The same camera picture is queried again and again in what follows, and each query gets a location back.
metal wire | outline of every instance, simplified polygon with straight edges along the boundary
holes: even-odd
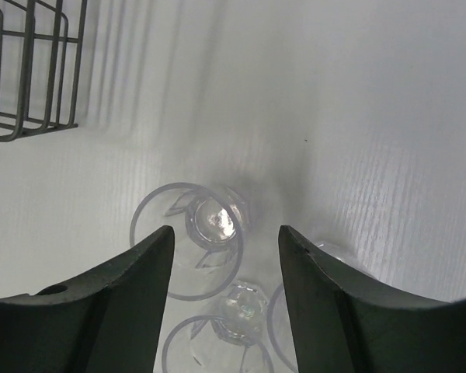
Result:
[[[78,99],[88,0],[81,0],[77,37],[69,37],[69,19],[66,14],[62,12],[64,0],[54,0],[54,2],[55,5],[51,5],[42,0],[26,0],[26,5],[23,5],[14,0],[1,1],[2,6],[6,3],[11,5],[17,12],[24,13],[25,23],[23,31],[6,30],[4,25],[6,24],[5,21],[8,13],[4,12],[4,9],[0,7],[0,129],[8,132],[6,134],[0,134],[0,142],[77,127],[75,123],[75,113]],[[44,8],[53,13],[54,27],[51,34],[35,32],[37,7]],[[7,64],[6,66],[3,64],[5,38],[19,38],[23,41],[15,112],[1,110],[2,77],[4,74],[14,72],[6,71],[11,68],[11,64]],[[31,87],[33,82],[41,81],[41,77],[34,76],[33,73],[35,43],[39,40],[51,42],[49,64],[48,67],[41,72],[41,74],[44,74],[47,78],[47,93],[44,100],[43,116],[31,117]],[[68,53],[69,44],[75,45],[75,60],[73,78],[72,82],[70,82],[70,86],[72,87],[71,99],[69,102],[66,102],[66,99],[63,100],[63,91],[67,84],[65,81],[66,61],[69,57],[72,57],[69,56]],[[61,123],[61,113],[66,106],[68,107],[68,119],[67,122]]]

dish rack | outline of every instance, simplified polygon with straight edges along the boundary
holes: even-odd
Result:
[[[77,127],[87,2],[80,0],[79,17],[74,21],[78,34],[71,37],[73,20],[63,12],[63,0],[0,0],[0,142]],[[40,18],[45,24],[38,24]],[[33,69],[37,54],[45,57],[46,68]],[[40,99],[31,96],[36,85],[43,86]],[[63,99],[68,95],[70,100]]]

